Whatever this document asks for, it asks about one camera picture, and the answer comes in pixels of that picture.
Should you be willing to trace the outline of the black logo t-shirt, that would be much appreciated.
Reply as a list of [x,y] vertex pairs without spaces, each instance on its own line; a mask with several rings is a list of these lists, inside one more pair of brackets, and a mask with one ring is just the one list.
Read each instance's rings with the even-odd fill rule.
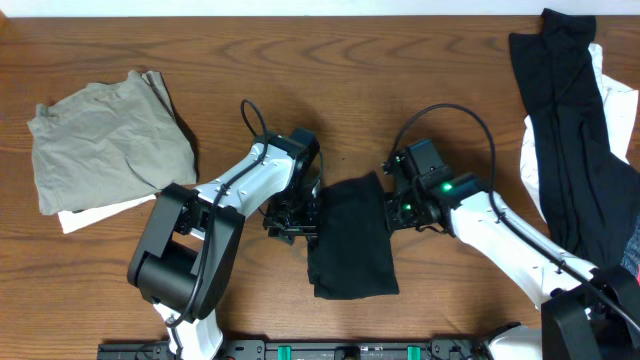
[[314,295],[326,300],[397,295],[392,231],[378,176],[369,173],[331,185],[320,200],[318,237],[307,247]]

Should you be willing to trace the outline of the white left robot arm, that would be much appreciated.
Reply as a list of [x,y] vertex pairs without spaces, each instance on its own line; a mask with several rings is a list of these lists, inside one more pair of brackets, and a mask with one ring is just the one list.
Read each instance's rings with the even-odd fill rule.
[[246,220],[264,216],[268,236],[293,243],[317,235],[320,187],[307,172],[320,153],[305,129],[256,137],[249,154],[193,189],[159,194],[133,254],[128,282],[160,314],[169,359],[213,359],[223,343],[215,309],[229,283]]

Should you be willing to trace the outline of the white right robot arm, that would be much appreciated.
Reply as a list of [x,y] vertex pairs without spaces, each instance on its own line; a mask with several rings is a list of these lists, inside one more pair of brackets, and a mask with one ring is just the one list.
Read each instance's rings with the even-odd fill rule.
[[473,359],[636,359],[639,286],[622,267],[600,269],[553,243],[472,174],[393,176],[392,230],[430,229],[475,248],[531,300],[541,326],[505,325]]

